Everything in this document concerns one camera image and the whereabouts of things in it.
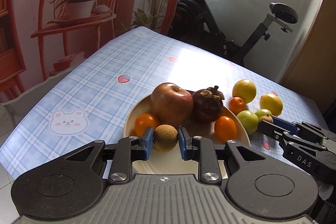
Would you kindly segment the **brown longan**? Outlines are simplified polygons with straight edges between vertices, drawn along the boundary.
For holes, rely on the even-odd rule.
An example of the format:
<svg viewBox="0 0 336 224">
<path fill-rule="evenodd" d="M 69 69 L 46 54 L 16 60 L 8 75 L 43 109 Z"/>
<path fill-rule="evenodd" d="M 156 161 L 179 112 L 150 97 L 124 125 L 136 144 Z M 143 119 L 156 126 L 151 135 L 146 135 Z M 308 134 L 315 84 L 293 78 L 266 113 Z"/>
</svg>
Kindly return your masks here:
<svg viewBox="0 0 336 224">
<path fill-rule="evenodd" d="M 154 130 L 153 143 L 155 148 L 161 152 L 171 151 L 178 142 L 177 130 L 168 124 L 158 126 Z"/>
</svg>

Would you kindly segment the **green apple back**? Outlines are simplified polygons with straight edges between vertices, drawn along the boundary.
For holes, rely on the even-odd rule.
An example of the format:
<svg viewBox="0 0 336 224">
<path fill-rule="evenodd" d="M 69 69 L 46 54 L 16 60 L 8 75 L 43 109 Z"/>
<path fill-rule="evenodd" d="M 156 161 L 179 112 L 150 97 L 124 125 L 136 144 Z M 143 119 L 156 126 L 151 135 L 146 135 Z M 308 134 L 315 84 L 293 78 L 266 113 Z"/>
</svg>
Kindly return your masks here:
<svg viewBox="0 0 336 224">
<path fill-rule="evenodd" d="M 258 118 L 262 116 L 267 116 L 267 115 L 272 115 L 271 111 L 267 109 L 258 109 L 255 114 L 257 115 Z"/>
</svg>

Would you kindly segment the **yellow orange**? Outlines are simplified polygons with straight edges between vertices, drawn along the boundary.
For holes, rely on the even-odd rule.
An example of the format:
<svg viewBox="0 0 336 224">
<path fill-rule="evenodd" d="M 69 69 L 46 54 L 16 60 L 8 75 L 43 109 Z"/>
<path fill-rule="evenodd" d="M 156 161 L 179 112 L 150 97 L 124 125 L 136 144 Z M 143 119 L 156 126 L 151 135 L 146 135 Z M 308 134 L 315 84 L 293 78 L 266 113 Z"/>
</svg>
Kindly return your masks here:
<svg viewBox="0 0 336 224">
<path fill-rule="evenodd" d="M 232 89 L 232 96 L 240 97 L 246 104 L 248 104 L 256 97 L 256 87 L 251 80 L 240 80 L 234 84 Z"/>
<path fill-rule="evenodd" d="M 274 94 L 263 94 L 260 97 L 260 108 L 269 110 L 273 116 L 278 117 L 283 110 L 283 104 L 279 96 Z"/>
</svg>

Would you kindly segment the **orange tangerine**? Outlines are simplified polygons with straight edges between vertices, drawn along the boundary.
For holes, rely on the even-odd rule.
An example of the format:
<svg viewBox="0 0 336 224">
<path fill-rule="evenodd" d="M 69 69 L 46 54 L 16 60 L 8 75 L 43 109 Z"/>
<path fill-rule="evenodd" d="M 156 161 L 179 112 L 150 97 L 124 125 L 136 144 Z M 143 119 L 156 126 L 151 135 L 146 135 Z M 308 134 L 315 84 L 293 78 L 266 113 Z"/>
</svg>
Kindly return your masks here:
<svg viewBox="0 0 336 224">
<path fill-rule="evenodd" d="M 156 129 L 160 125 L 159 119 L 150 113 L 143 113 L 139 115 L 134 122 L 135 134 L 140 137 L 148 127 Z"/>
<path fill-rule="evenodd" d="M 215 122 L 214 133 L 215 136 L 223 143 L 228 140 L 236 139 L 236 124 L 231 118 L 222 116 Z"/>
</svg>

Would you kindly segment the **red apple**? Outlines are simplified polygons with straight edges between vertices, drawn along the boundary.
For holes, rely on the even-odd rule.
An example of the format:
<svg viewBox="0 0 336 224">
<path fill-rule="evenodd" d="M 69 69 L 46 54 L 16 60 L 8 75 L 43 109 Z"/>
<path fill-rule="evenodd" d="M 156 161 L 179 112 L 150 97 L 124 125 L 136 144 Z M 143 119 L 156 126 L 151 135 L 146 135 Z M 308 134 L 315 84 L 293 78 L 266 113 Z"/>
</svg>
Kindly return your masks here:
<svg viewBox="0 0 336 224">
<path fill-rule="evenodd" d="M 193 97 L 173 83 L 159 84 L 150 95 L 150 107 L 162 122 L 179 127 L 193 110 Z"/>
</svg>

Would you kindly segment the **printed room backdrop curtain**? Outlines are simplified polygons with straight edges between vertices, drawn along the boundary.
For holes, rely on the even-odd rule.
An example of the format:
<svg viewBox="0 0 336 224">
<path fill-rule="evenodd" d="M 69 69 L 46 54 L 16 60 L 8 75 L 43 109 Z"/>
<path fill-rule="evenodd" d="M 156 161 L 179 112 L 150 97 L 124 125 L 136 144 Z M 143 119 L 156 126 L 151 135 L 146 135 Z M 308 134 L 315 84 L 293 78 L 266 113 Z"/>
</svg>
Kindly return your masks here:
<svg viewBox="0 0 336 224">
<path fill-rule="evenodd" d="M 167 34 L 177 0 L 1 0 L 1 101 L 144 26 Z"/>
</svg>

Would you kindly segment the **green apple front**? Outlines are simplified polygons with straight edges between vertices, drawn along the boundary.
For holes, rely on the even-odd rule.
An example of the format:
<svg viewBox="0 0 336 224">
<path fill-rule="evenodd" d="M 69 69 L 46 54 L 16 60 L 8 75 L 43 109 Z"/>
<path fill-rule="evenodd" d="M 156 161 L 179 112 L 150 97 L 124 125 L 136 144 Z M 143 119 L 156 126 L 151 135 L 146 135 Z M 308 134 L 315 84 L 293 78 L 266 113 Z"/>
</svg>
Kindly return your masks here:
<svg viewBox="0 0 336 224">
<path fill-rule="evenodd" d="M 256 132 L 259 119 L 255 113 L 249 110 L 243 110 L 237 115 L 237 119 L 240 120 L 240 123 L 242 124 L 248 135 Z"/>
</svg>

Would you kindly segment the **blue plaid tablecloth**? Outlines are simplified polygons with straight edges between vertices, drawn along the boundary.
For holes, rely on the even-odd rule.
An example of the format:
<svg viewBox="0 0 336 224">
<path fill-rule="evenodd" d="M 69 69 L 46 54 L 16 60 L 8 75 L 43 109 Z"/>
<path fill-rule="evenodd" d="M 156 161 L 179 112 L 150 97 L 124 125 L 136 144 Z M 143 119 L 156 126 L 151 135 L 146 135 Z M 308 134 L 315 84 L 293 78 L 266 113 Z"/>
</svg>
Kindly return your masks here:
<svg viewBox="0 0 336 224">
<path fill-rule="evenodd" d="M 118 141 L 131 108 L 161 83 L 193 91 L 216 85 L 229 100 L 234 84 L 242 79 L 255 84 L 258 96 L 278 95 L 282 119 L 326 127 L 309 98 L 207 51 L 139 27 L 108 42 L 35 102 L 2 145 L 1 164 L 18 177 L 95 139 Z M 85 131 L 60 136 L 50 130 L 54 112 L 77 109 L 86 113 Z"/>
</svg>

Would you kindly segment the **wooden door panel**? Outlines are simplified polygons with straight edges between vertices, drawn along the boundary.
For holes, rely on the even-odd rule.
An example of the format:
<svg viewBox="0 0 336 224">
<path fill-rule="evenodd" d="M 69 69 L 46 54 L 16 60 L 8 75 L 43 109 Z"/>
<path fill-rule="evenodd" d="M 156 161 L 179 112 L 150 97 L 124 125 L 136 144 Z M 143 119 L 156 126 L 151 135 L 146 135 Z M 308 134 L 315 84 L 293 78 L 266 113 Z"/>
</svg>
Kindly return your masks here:
<svg viewBox="0 0 336 224">
<path fill-rule="evenodd" d="M 335 100 L 335 0 L 323 0 L 315 22 L 281 85 L 312 99 L 321 112 Z"/>
</svg>

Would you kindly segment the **dark purple mangosteen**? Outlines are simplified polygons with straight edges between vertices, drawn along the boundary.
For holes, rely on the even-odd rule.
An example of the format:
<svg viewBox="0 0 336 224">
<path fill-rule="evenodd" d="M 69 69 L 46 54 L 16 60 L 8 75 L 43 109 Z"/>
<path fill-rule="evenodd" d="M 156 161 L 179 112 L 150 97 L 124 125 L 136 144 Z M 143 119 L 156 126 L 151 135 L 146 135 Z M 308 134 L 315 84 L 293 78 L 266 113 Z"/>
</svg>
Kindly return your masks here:
<svg viewBox="0 0 336 224">
<path fill-rule="evenodd" d="M 192 117 L 199 122 L 214 122 L 221 117 L 224 109 L 224 95 L 219 87 L 209 87 L 193 93 Z"/>
</svg>

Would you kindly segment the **orange tangerine front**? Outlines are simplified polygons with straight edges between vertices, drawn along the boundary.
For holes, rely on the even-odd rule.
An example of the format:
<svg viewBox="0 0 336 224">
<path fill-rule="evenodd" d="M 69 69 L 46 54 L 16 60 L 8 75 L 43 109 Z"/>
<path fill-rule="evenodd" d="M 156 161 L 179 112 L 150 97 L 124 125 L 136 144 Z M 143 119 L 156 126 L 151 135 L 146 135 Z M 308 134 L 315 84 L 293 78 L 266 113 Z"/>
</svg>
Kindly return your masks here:
<svg viewBox="0 0 336 224">
<path fill-rule="evenodd" d="M 159 119 L 150 113 L 143 113 L 139 115 L 134 122 L 135 134 L 140 137 L 148 127 L 156 129 L 160 125 Z"/>
</svg>

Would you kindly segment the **small tangerine back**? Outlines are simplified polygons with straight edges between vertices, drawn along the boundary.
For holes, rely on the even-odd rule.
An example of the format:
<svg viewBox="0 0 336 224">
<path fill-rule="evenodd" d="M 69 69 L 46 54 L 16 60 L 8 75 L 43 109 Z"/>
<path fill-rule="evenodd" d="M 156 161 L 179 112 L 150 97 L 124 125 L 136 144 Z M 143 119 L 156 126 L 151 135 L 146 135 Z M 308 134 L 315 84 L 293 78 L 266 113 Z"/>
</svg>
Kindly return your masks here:
<svg viewBox="0 0 336 224">
<path fill-rule="evenodd" d="M 237 115 L 241 111 L 245 110 L 245 102 L 240 97 L 232 97 L 229 101 L 228 108 L 231 112 Z"/>
</svg>

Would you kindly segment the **green apple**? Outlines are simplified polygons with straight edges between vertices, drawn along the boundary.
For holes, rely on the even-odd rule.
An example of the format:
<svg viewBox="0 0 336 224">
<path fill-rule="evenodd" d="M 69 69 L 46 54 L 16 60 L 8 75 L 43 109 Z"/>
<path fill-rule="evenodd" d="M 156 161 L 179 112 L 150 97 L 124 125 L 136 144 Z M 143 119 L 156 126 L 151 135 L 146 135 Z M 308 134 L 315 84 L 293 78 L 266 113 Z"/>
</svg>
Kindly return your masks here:
<svg viewBox="0 0 336 224">
<path fill-rule="evenodd" d="M 267 116 L 267 115 L 272 115 L 271 111 L 267 109 L 258 109 L 255 114 L 257 115 L 258 118 L 262 116 Z"/>
<path fill-rule="evenodd" d="M 256 132 L 259 119 L 255 113 L 249 110 L 243 110 L 237 115 L 237 119 L 240 120 L 240 123 L 242 124 L 248 135 Z"/>
</svg>

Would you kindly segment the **cream ceramic plate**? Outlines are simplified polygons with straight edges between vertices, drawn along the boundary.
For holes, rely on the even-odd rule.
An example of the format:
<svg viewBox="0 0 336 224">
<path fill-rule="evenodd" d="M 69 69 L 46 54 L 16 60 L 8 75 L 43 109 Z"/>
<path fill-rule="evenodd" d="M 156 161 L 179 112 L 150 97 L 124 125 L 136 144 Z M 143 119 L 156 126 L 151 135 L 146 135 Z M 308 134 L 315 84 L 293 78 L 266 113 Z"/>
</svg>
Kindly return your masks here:
<svg viewBox="0 0 336 224">
<path fill-rule="evenodd" d="M 135 120 L 138 116 L 144 113 L 151 113 L 150 96 L 146 96 L 138 101 L 127 115 L 124 132 L 124 137 L 135 135 Z M 234 113 L 229 110 L 226 104 L 222 112 L 223 116 L 231 118 L 236 124 L 237 134 L 236 141 L 244 145 L 250 146 L 250 139 L 240 121 L 236 118 Z M 182 143 L 191 147 L 194 136 L 202 136 L 212 140 L 214 145 L 222 145 L 223 143 L 217 138 L 214 130 L 214 122 L 200 123 L 194 121 L 192 118 L 187 118 L 181 126 L 186 129 L 188 137 L 182 138 Z M 198 162 L 183 160 L 183 151 L 180 150 L 177 144 L 169 152 L 158 151 L 153 147 L 149 159 L 147 161 L 135 161 L 133 163 L 133 170 L 135 173 L 143 174 L 198 174 Z"/>
</svg>

